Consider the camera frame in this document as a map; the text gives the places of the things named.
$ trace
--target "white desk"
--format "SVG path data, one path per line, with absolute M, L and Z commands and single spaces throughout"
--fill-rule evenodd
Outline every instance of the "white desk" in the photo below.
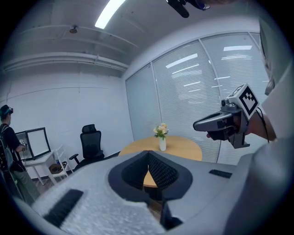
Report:
M 51 172 L 47 166 L 47 161 L 53 154 L 54 154 L 54 151 L 47 153 L 47 154 L 37 158 L 36 160 L 23 161 L 23 165 L 26 168 L 32 167 L 34 169 L 34 171 L 37 174 L 37 177 L 42 185 L 44 185 L 44 183 L 35 168 L 36 166 L 42 166 L 45 174 L 47 174 L 49 176 L 49 178 L 51 179 L 53 184 L 55 184 L 55 185 L 57 184 L 57 181 L 55 180 L 55 178 L 53 177 L 53 175 L 51 174 Z

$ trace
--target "flower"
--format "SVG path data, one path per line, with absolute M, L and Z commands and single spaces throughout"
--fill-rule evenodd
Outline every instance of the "flower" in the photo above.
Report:
M 165 135 L 169 132 L 165 123 L 162 123 L 161 126 L 156 126 L 153 131 L 155 132 L 155 137 L 160 137 L 163 139 L 165 138 Z

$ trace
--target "backpack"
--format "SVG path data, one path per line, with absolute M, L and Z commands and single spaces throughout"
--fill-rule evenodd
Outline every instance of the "backpack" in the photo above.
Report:
M 0 131 L 0 169 L 4 171 L 9 171 L 10 167 L 13 164 L 13 158 L 11 151 L 6 143 L 4 131 L 10 128 L 9 126 L 5 125 L 1 128 Z

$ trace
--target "round wooden table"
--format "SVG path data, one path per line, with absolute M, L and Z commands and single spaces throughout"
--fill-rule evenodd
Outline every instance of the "round wooden table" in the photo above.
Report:
M 129 154 L 133 152 L 139 152 L 143 150 L 153 150 L 160 151 L 159 148 L 159 138 L 149 137 L 142 140 L 134 141 L 133 143 L 126 146 L 120 153 L 119 156 L 124 154 Z M 180 136 L 166 136 L 166 150 L 165 153 L 176 155 L 178 157 L 183 157 L 191 160 L 202 160 L 202 152 L 200 147 L 187 138 Z M 157 188 L 151 174 L 147 172 L 144 179 L 144 186 Z

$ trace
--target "headrest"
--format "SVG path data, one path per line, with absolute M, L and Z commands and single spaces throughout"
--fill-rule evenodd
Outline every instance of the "headrest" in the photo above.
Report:
M 86 125 L 82 128 L 82 133 L 90 133 L 95 131 L 96 131 L 95 124 Z

